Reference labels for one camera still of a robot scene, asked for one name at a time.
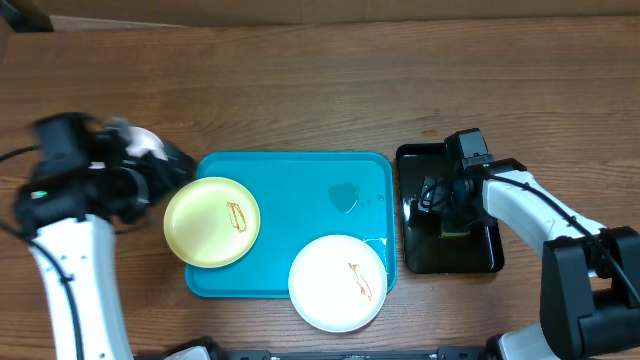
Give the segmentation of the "white plate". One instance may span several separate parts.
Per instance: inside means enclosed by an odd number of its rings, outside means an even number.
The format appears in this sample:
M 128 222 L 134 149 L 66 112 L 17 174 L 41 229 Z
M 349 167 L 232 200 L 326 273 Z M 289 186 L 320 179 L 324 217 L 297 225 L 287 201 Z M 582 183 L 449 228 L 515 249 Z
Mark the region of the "white plate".
M 155 158 L 167 161 L 168 156 L 164 143 L 153 132 L 136 126 L 128 126 L 123 133 L 126 153 L 131 157 L 141 158 L 151 153 Z
M 311 326 L 349 333 L 367 326 L 387 294 L 387 272 L 364 241 L 327 235 L 307 244 L 295 257 L 288 292 L 297 313 Z

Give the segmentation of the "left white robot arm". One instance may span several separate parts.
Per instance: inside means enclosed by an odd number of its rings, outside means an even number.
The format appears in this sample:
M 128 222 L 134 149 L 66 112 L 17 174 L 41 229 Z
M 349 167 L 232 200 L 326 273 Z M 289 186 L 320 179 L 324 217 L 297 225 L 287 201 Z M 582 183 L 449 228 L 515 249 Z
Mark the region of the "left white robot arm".
M 193 158 L 116 118 L 60 113 L 34 123 L 42 159 L 17 194 L 18 236 L 38 266 L 59 359 L 130 359 L 115 271 L 117 232 L 195 175 Z

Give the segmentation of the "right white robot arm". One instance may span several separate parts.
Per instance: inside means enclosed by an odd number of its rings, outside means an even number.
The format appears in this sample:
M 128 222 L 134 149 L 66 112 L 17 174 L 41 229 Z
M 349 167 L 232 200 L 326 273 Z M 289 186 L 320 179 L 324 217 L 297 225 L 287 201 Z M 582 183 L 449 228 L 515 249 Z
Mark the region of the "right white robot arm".
M 479 129 L 444 141 L 450 175 L 419 206 L 461 233 L 497 220 L 542 261 L 539 319 L 490 339 L 485 359 L 590 359 L 639 345 L 639 234 L 607 228 L 546 191 L 513 158 L 497 160 Z

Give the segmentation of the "green and yellow sponge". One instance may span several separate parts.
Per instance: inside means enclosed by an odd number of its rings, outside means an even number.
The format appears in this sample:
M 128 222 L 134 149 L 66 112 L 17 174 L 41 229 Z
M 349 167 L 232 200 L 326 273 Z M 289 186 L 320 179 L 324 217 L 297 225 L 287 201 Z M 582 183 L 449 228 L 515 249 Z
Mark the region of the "green and yellow sponge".
M 442 220 L 440 225 L 441 237 L 462 237 L 469 236 L 471 231 L 465 222 Z

